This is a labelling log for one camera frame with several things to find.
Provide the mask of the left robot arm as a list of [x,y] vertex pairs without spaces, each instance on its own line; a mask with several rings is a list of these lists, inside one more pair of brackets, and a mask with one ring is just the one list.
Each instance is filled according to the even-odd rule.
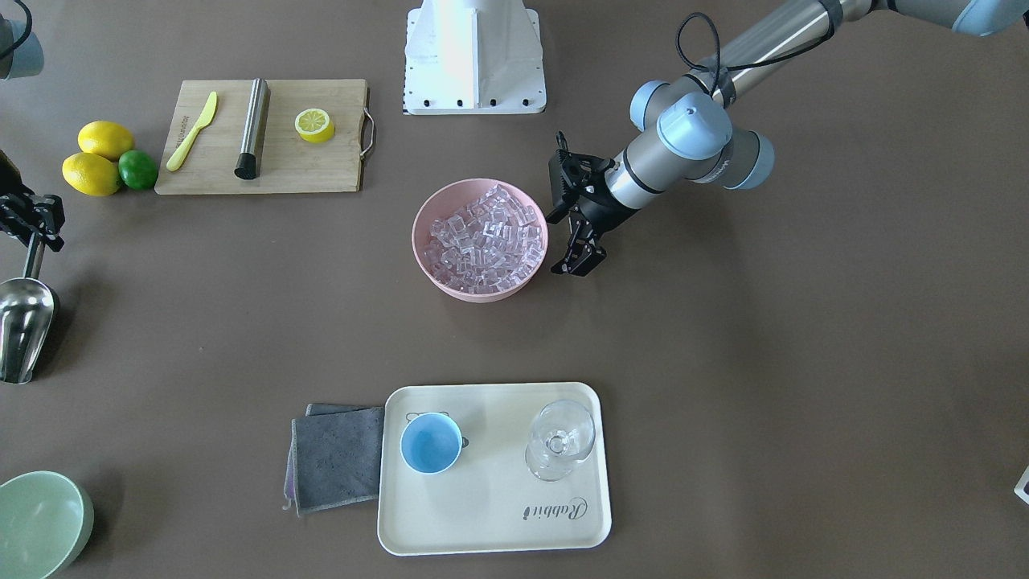
[[735,103],[787,63],[828,43],[845,23],[875,12],[973,37],[1027,21],[1025,1],[786,1],[724,41],[713,19],[691,12],[674,40],[683,74],[648,81],[633,93],[629,121],[637,132],[618,153],[576,153],[565,135],[555,136],[547,221],[567,223],[569,234],[551,272],[593,272],[606,258],[602,238],[677,183],[759,187],[774,169],[776,151],[760,132],[730,118]]

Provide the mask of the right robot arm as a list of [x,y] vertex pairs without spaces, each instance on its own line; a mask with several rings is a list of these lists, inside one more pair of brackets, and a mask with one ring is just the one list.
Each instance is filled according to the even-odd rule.
[[[22,21],[3,16],[1,22],[1,77],[4,80],[37,76],[42,71],[44,56],[38,37],[33,32],[33,16],[23,1],[15,3],[23,10]],[[4,234],[30,245],[38,236],[52,252],[65,245],[61,228],[65,224],[63,201],[58,195],[38,195],[23,183],[16,165],[1,154],[1,228]]]

